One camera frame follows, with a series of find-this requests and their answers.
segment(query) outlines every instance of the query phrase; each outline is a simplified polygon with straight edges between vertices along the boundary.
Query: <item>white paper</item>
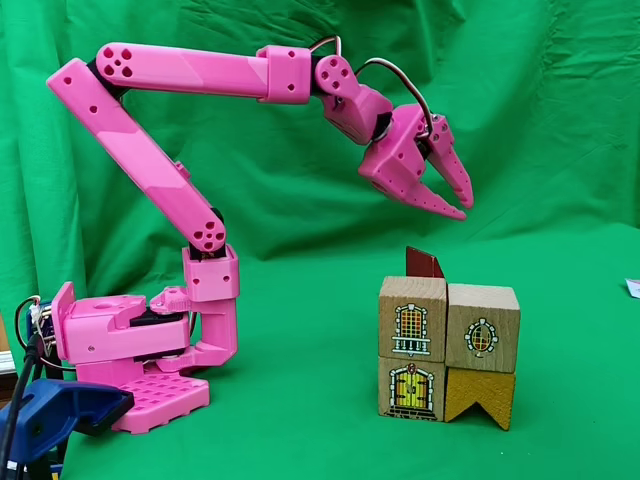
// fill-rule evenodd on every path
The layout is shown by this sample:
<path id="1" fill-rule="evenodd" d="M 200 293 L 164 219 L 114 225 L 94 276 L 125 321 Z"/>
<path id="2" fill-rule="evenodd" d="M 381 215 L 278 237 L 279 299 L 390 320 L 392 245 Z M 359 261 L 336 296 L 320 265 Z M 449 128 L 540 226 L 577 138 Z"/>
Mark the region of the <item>white paper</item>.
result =
<path id="1" fill-rule="evenodd" d="M 640 280 L 627 280 L 627 287 L 632 297 L 640 298 Z"/>

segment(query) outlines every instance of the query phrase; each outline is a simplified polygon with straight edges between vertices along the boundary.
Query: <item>pink 3d printed part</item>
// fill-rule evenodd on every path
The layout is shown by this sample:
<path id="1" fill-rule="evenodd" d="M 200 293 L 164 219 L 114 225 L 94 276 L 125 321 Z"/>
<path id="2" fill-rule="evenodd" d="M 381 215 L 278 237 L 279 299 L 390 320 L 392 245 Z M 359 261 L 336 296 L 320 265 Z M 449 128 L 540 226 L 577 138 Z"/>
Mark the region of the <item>pink 3d printed part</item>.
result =
<path id="1" fill-rule="evenodd" d="M 394 110 L 382 94 L 358 82 L 339 52 L 314 58 L 313 51 L 270 45 L 249 57 L 110 43 L 95 63 L 73 59 L 48 79 L 49 88 L 190 244 L 182 251 L 185 286 L 166 287 L 150 302 L 139 295 L 77 300 L 72 283 L 53 300 L 58 355 L 76 366 L 78 380 L 134 394 L 134 408 L 115 430 L 148 432 L 209 404 L 208 383 L 183 374 L 224 365 L 236 354 L 240 293 L 238 258 L 227 243 L 221 215 L 191 183 L 186 167 L 174 163 L 123 108 L 127 89 L 289 105 L 318 96 L 331 124 L 356 144 L 368 145 L 359 173 L 385 195 L 465 218 L 421 184 L 426 149 L 428 161 L 463 206 L 472 206 L 471 183 L 444 117 L 434 117 L 436 128 L 422 148 L 420 107 Z M 195 314 L 201 318 L 202 340 L 191 345 Z"/>

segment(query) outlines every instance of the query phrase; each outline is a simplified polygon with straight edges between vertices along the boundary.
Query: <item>yellow wooden block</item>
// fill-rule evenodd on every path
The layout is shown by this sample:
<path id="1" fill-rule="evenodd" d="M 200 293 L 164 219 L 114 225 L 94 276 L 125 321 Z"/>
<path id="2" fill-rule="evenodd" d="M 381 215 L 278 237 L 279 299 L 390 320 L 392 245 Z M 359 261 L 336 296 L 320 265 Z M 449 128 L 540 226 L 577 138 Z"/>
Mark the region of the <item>yellow wooden block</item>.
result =
<path id="1" fill-rule="evenodd" d="M 509 430 L 515 386 L 515 373 L 448 368 L 444 421 L 450 422 L 477 403 Z"/>

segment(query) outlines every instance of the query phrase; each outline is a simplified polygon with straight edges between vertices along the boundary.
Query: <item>wooden toy block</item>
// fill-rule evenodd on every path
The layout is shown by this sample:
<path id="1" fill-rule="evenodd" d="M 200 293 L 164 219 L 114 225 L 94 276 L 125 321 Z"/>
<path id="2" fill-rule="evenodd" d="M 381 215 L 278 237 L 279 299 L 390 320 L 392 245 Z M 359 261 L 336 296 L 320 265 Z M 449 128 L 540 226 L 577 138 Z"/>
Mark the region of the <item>wooden toy block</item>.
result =
<path id="1" fill-rule="evenodd" d="M 446 290 L 443 278 L 386 277 L 380 290 L 378 355 L 444 362 Z"/>
<path id="2" fill-rule="evenodd" d="M 413 247 L 407 247 L 407 277 L 444 278 L 438 259 Z"/>
<path id="3" fill-rule="evenodd" d="M 479 404 L 503 430 L 511 427 L 515 373 L 447 368 L 445 422 Z"/>
<path id="4" fill-rule="evenodd" d="M 448 367 L 513 373 L 519 333 L 513 289 L 449 284 Z"/>
<path id="5" fill-rule="evenodd" d="M 444 377 L 443 363 L 378 357 L 378 413 L 443 421 Z"/>

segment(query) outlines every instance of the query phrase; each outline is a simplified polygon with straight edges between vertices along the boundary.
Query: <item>green cloth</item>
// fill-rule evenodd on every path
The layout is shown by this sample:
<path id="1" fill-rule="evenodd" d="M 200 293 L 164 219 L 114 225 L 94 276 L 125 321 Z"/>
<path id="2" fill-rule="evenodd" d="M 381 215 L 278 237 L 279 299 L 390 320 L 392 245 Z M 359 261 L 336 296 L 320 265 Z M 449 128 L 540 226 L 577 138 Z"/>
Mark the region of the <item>green cloth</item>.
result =
<path id="1" fill-rule="evenodd" d="M 338 33 L 352 65 L 393 61 L 448 117 L 476 196 L 463 223 L 385 199 L 316 99 L 127 94 L 225 216 L 240 351 L 199 375 L 208 408 L 144 436 L 74 436 L 64 478 L 631 478 L 640 305 L 622 281 L 640 276 L 639 18 L 637 2 L 605 0 L 0 3 L 0 310 L 17 363 L 10 319 L 33 293 L 183 282 L 184 239 L 45 86 L 105 43 L 253 55 Z M 413 101 L 382 67 L 361 80 Z M 510 432 L 377 415 L 377 293 L 406 245 L 452 282 L 515 288 Z"/>

